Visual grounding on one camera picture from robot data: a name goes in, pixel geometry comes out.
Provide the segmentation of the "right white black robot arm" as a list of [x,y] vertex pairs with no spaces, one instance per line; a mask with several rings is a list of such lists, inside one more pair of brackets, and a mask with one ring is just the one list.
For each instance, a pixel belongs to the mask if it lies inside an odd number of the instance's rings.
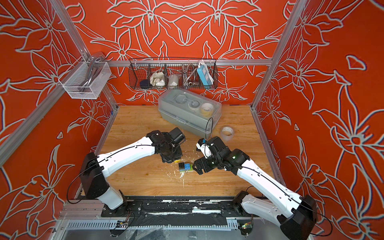
[[224,149],[220,153],[202,145],[197,150],[204,155],[193,164],[193,169],[199,175],[213,169],[232,172],[267,198],[265,201],[260,200],[242,191],[235,199],[240,203],[242,210],[277,225],[290,240],[308,239],[319,215],[317,203],[311,196],[301,196],[289,190],[265,173],[239,149]]

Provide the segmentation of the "black lego brick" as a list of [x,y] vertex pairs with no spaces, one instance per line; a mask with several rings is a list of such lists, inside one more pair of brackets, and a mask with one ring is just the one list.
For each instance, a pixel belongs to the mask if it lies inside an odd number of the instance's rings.
[[182,171],[185,169],[185,163],[179,163],[179,170]]

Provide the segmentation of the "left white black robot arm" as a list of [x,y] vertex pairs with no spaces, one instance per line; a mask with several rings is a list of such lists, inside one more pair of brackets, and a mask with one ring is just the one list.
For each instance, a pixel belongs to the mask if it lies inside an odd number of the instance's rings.
[[181,144],[185,140],[179,128],[170,132],[156,130],[115,151],[98,156],[95,153],[87,154],[80,172],[85,198],[99,200],[113,211],[126,206],[124,195],[115,190],[107,178],[121,168],[152,155],[160,155],[164,163],[180,160],[183,155]]

